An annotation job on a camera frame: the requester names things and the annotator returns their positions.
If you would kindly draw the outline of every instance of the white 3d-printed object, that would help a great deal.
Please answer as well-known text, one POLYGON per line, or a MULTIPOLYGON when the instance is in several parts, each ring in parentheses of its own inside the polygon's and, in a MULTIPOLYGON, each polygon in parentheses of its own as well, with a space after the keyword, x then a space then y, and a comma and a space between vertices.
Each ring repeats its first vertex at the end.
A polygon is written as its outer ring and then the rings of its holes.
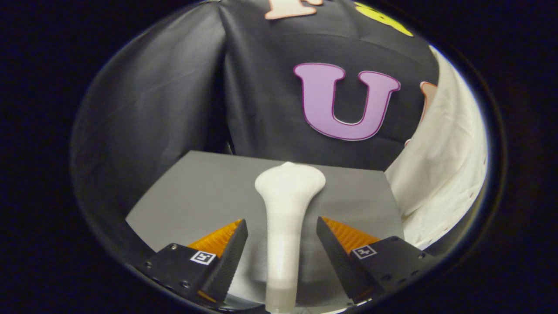
POLYGON ((311 166, 286 162, 256 179, 267 210, 266 311, 289 313, 295 307, 300 236, 306 208, 325 185, 324 174, 311 166))

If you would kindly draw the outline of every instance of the white cloth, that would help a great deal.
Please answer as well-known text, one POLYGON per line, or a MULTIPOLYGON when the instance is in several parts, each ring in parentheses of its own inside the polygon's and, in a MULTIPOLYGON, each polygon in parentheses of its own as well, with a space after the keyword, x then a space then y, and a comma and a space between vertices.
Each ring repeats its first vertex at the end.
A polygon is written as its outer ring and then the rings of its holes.
POLYGON ((473 204, 487 171, 487 139, 465 80, 432 46, 436 96, 412 140, 386 170, 405 240, 419 249, 446 234, 473 204))

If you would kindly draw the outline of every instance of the black cloth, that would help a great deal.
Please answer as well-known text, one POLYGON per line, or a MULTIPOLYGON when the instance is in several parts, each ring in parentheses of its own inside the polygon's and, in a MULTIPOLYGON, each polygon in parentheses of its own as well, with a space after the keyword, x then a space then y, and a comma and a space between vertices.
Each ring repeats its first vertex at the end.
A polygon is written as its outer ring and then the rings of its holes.
POLYGON ((424 97, 437 84, 428 43, 355 9, 325 0, 309 16, 266 20, 268 0, 186 7, 140 34, 102 69, 78 112, 71 139, 75 192, 98 235, 138 261, 150 250, 124 222, 160 176, 190 150, 298 163, 385 170, 411 138, 424 97), (306 121, 302 63, 333 64, 335 117, 363 116, 361 71, 396 78, 379 131, 359 141, 325 136, 306 121))

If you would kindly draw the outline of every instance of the gray platform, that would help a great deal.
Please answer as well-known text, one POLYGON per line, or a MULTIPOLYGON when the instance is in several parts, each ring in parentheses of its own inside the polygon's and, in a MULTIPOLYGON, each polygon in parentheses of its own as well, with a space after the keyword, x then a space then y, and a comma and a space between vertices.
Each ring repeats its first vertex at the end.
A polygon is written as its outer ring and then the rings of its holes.
MULTIPOLYGON (((191 151, 140 199, 126 221, 154 251, 195 240, 244 218, 248 240, 229 294, 263 303, 266 291, 266 209, 254 182, 284 161, 191 151)), ((326 178, 302 228, 297 306, 349 302, 316 235, 325 216, 381 239, 403 238, 395 199, 383 172, 313 165, 326 178)))

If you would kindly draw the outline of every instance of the orange letter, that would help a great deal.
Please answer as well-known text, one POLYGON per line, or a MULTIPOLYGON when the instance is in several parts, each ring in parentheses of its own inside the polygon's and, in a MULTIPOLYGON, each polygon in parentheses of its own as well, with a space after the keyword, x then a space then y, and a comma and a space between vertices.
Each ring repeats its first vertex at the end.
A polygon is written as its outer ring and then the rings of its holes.
POLYGON ((316 8, 305 7, 301 1, 306 1, 314 6, 322 5, 322 0, 270 0, 271 11, 266 13, 266 20, 316 13, 316 8))

